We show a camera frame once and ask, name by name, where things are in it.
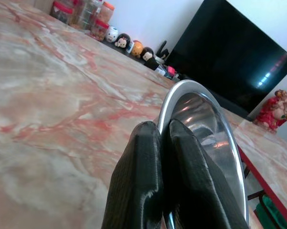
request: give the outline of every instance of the cartoon figurine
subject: cartoon figurine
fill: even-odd
[[[130,43],[130,36],[126,33],[122,33],[118,36],[115,46],[125,49]]]
[[[142,53],[144,47],[143,44],[141,44],[141,42],[139,41],[134,41],[134,46],[133,49],[131,51],[131,54],[133,56],[136,56],[137,58],[140,58],[140,54]]]
[[[140,55],[141,58],[143,58],[145,61],[149,60],[150,58],[152,58],[154,55],[153,50],[149,47],[144,47],[142,54]]]
[[[116,41],[117,37],[118,37],[118,30],[114,26],[110,26],[106,32],[105,39],[108,42],[114,42]]]
[[[287,121],[287,92],[278,90],[275,96],[263,105],[254,124],[275,134],[277,128]]]

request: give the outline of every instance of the red table edge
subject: red table edge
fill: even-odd
[[[253,173],[255,178],[258,180],[264,191],[267,193],[267,195],[272,199],[273,203],[275,206],[278,208],[282,216],[286,219],[287,221],[287,209],[286,207],[281,203],[280,199],[276,196],[274,191],[270,188],[270,186],[267,184],[267,182],[263,179],[263,177],[260,175],[258,170],[255,168],[253,163],[248,159],[248,157],[245,155],[241,147],[238,145],[238,150],[241,159],[244,161],[246,166],[249,168],[249,170]]]

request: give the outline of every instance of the red jar lid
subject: red jar lid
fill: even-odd
[[[66,6],[66,5],[64,5],[58,1],[54,1],[53,6],[57,7],[59,10],[65,12],[65,13],[72,14],[72,8],[69,8],[68,6]]]
[[[115,7],[114,7],[113,5],[109,4],[109,3],[106,2],[106,1],[103,3],[103,5],[104,5],[105,7],[107,7],[107,8],[109,8],[109,9],[111,9],[111,10],[114,10],[114,9],[115,9]]]
[[[99,20],[99,19],[96,19],[96,24],[97,25],[100,25],[100,26],[102,26],[102,27],[104,27],[105,29],[108,29],[109,28],[109,24],[107,24],[107,23],[104,23],[103,21],[101,21],[101,20]]]

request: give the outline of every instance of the stainless steel bowl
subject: stainless steel bowl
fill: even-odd
[[[233,132],[219,103],[201,84],[183,80],[171,88],[163,102],[158,119],[161,135],[174,118],[192,130],[205,151],[221,168],[248,223],[241,160]],[[168,228],[175,228],[172,215],[165,220]]]

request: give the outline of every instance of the tv screen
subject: tv screen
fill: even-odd
[[[205,0],[167,64],[246,116],[287,74],[287,52],[225,0]]]

